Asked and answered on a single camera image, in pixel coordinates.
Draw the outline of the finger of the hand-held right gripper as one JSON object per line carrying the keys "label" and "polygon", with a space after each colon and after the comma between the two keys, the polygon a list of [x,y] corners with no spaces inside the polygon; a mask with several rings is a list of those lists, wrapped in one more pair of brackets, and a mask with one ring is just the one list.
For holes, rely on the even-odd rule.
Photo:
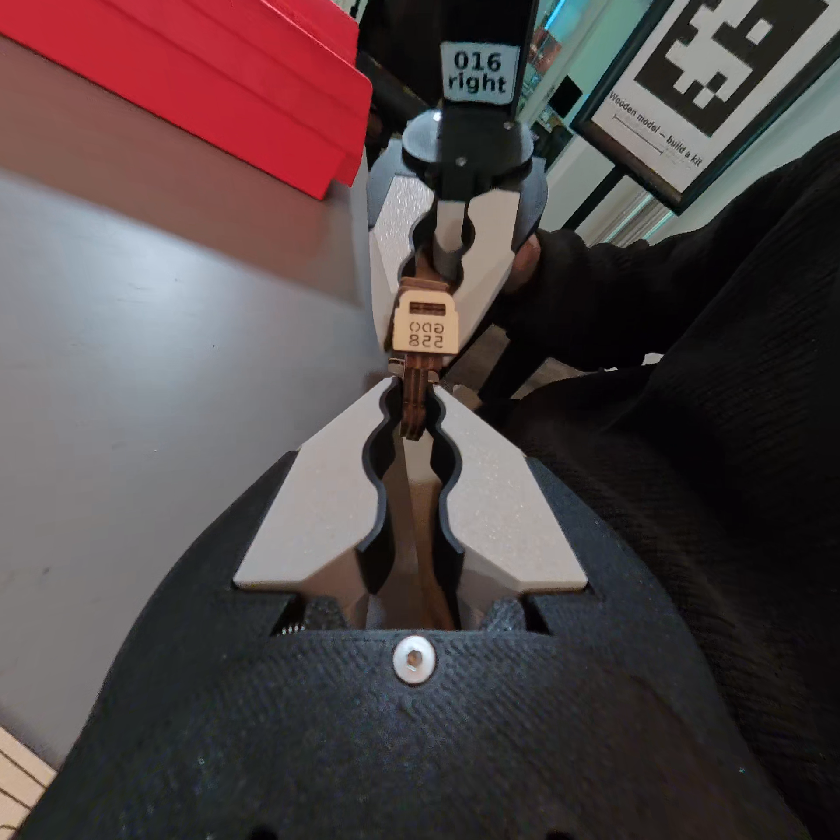
{"label": "finger of the hand-held right gripper", "polygon": [[388,186],[381,211],[369,232],[371,314],[378,344],[384,352],[389,346],[403,270],[415,253],[414,229],[433,204],[434,193],[421,180],[397,175]]}
{"label": "finger of the hand-held right gripper", "polygon": [[475,236],[461,259],[463,278],[454,293],[459,344],[467,344],[508,279],[519,204],[519,192],[494,188],[467,206]]}

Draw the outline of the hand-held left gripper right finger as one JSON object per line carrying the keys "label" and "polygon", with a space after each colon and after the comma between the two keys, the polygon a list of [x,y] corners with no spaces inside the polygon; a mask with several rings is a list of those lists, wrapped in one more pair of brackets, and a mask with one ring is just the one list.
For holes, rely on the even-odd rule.
{"label": "hand-held left gripper right finger", "polygon": [[427,430],[441,484],[434,574],[455,625],[477,627],[502,600],[582,592],[585,571],[522,451],[439,385]]}

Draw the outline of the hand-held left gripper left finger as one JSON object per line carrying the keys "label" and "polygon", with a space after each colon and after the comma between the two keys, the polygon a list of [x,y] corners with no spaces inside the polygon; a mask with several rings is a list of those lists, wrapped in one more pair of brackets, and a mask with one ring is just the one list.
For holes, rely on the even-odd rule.
{"label": "hand-held left gripper left finger", "polygon": [[299,448],[234,575],[237,588],[328,597],[347,623],[366,623],[395,559],[384,477],[402,399],[402,381],[388,377]]}

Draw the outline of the small wooden puzzle model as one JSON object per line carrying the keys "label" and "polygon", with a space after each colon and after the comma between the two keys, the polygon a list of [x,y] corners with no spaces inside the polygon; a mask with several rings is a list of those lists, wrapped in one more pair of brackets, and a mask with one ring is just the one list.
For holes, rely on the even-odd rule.
{"label": "small wooden puzzle model", "polygon": [[392,356],[402,362],[401,435],[416,442],[425,431],[429,386],[459,351],[459,315],[448,284],[403,278],[388,338]]}

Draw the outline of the person's right forearm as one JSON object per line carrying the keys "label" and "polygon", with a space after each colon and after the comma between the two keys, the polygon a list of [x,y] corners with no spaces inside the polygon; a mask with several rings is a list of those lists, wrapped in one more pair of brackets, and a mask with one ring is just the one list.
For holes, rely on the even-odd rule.
{"label": "person's right forearm", "polygon": [[494,321],[510,341],[579,371],[637,366],[674,346],[772,230],[709,224],[627,247],[538,231],[539,267],[517,292],[501,293]]}

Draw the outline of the person's right hand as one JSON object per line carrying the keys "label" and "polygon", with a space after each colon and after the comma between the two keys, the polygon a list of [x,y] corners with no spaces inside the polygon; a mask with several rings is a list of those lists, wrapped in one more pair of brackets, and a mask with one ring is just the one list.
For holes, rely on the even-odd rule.
{"label": "person's right hand", "polygon": [[511,295],[530,282],[539,267],[541,253],[539,237],[532,234],[520,247],[511,263],[511,270],[504,286],[505,293]]}

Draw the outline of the person's black sweater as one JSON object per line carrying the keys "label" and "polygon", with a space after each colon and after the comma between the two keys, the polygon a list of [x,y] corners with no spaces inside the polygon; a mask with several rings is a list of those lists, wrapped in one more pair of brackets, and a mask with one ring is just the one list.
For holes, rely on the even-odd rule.
{"label": "person's black sweater", "polygon": [[709,224],[773,230],[666,353],[500,430],[656,575],[787,805],[838,838],[838,133]]}

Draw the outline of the black framed marker sign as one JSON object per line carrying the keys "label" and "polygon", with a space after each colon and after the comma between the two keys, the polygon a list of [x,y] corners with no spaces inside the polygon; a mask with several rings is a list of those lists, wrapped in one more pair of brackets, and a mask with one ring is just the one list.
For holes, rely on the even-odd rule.
{"label": "black framed marker sign", "polygon": [[838,61],[838,1],[652,2],[572,130],[681,215]]}

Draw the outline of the red plastic bin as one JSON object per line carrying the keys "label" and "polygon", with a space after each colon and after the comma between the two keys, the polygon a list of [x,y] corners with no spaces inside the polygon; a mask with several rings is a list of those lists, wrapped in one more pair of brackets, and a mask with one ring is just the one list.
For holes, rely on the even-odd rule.
{"label": "red plastic bin", "polygon": [[2,1],[1,30],[317,200],[360,169],[372,86],[334,2]]}

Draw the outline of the cut-out wooden puzzle sheet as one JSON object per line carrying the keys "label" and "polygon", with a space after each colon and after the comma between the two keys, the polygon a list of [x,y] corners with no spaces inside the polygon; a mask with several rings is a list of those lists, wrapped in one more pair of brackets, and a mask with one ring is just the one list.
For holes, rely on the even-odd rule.
{"label": "cut-out wooden puzzle sheet", "polygon": [[1,838],[15,838],[56,770],[1,728]]}

